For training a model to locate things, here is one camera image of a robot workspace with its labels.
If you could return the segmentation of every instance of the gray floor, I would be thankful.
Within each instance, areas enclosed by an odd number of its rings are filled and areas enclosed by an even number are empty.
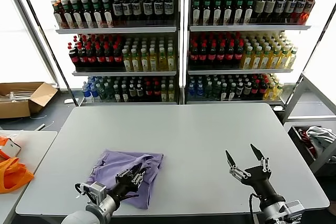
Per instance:
[[[62,128],[65,120],[68,118],[71,110],[75,107],[74,104],[64,104],[64,99],[70,98],[70,95],[67,93],[58,93],[51,102],[38,114],[31,116],[30,118],[21,118],[21,119],[8,119],[8,120],[0,120],[0,127],[4,130],[34,130],[39,127],[41,124],[46,124],[47,128],[45,130],[48,131],[57,131]],[[322,103],[320,102],[312,93],[305,93],[300,99],[298,105],[295,107],[293,116],[299,115],[332,115],[332,112]],[[319,124],[324,127],[328,127],[336,132],[336,122],[311,122],[311,123],[296,123],[295,125],[314,125]],[[293,123],[286,123],[284,128],[289,130],[290,127],[294,125]],[[325,182],[319,181],[322,188],[325,189],[325,193],[336,194],[336,179],[334,182]],[[114,219],[113,222],[123,222],[123,224],[128,224],[125,222],[132,221],[138,222],[140,224],[146,223],[151,224],[155,222],[155,224],[166,224],[172,221],[180,222],[181,224],[190,223],[213,223],[213,224],[250,224],[250,221],[247,216],[227,216],[227,217],[197,217],[197,218],[127,218]],[[319,210],[319,211],[307,211],[303,215],[302,223],[303,224],[316,224],[318,222],[323,222],[323,224],[335,224],[336,216],[330,214],[327,210]],[[45,220],[37,217],[22,217],[16,216],[12,222],[12,224],[47,224]]]

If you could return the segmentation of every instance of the robotic arm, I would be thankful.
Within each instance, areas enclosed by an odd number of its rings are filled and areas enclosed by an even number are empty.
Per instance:
[[[269,158],[264,157],[260,150],[251,144],[252,151],[260,161],[259,166],[248,168],[245,171],[238,168],[228,151],[226,152],[227,162],[230,166],[230,173],[242,184],[251,186],[260,199],[260,210],[264,212],[266,224],[298,224],[305,210],[300,201],[295,200],[286,203],[283,196],[277,194],[269,182],[271,169]],[[250,196],[250,214],[252,215],[252,195]]]
[[[110,190],[97,182],[92,185],[75,184],[75,189],[81,195],[87,195],[90,202],[85,211],[77,211],[68,215],[62,224],[108,224],[122,200],[139,196],[137,194],[128,195],[128,193],[138,191],[145,171],[146,168],[142,168],[141,163],[130,170],[122,171],[116,175],[116,184]]]

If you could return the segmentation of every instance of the open cardboard box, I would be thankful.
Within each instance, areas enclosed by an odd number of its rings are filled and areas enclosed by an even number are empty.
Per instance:
[[[6,95],[14,90],[35,90],[29,100],[0,102],[0,119],[22,118],[39,112],[57,93],[57,89],[45,82],[0,83],[0,94]]]

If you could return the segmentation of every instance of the orange plastic bag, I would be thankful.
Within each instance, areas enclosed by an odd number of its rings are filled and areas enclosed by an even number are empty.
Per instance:
[[[18,157],[0,162],[0,194],[14,191],[34,178],[24,164],[19,163]]]

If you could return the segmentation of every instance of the shelf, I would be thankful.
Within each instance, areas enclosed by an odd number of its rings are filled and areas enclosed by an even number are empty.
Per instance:
[[[175,76],[176,71],[161,72],[73,72],[73,76]]]
[[[56,30],[58,34],[138,34],[138,33],[173,33],[175,31],[176,26],[84,28],[84,29]]]
[[[290,73],[292,69],[226,69],[188,70],[188,74],[250,74],[250,73]]]
[[[311,26],[296,25],[230,25],[230,26],[190,26],[190,31],[281,31],[308,30]]]

